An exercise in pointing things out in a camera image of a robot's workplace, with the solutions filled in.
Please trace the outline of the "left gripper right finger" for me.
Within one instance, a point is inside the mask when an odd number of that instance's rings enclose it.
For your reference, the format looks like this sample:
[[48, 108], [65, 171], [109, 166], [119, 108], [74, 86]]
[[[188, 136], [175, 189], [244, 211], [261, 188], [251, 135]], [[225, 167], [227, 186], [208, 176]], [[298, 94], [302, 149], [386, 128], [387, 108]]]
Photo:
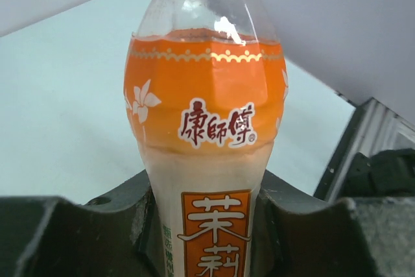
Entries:
[[414, 199], [312, 197], [266, 172], [252, 276], [413, 276]]

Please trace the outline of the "large orange tea bottle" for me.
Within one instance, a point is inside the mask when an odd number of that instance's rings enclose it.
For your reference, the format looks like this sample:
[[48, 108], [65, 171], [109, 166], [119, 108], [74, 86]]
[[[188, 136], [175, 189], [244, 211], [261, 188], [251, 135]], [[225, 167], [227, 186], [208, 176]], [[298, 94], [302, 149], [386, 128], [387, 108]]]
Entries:
[[167, 276], [248, 276], [255, 202], [288, 92], [261, 0], [152, 0], [124, 99]]

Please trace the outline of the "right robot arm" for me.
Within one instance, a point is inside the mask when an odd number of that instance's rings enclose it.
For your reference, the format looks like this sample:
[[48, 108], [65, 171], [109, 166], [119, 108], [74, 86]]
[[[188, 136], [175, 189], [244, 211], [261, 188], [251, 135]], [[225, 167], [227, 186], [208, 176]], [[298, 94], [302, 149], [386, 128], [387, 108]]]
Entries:
[[413, 197], [414, 149], [381, 151], [371, 157], [357, 153], [340, 197]]

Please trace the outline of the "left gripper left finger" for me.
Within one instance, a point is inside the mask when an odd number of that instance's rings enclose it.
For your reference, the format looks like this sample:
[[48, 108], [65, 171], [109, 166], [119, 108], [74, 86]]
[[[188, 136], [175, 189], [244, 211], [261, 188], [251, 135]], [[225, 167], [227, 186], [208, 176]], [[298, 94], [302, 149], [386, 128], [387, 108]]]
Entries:
[[75, 204], [58, 196], [1, 198], [2, 276], [161, 276], [148, 175]]

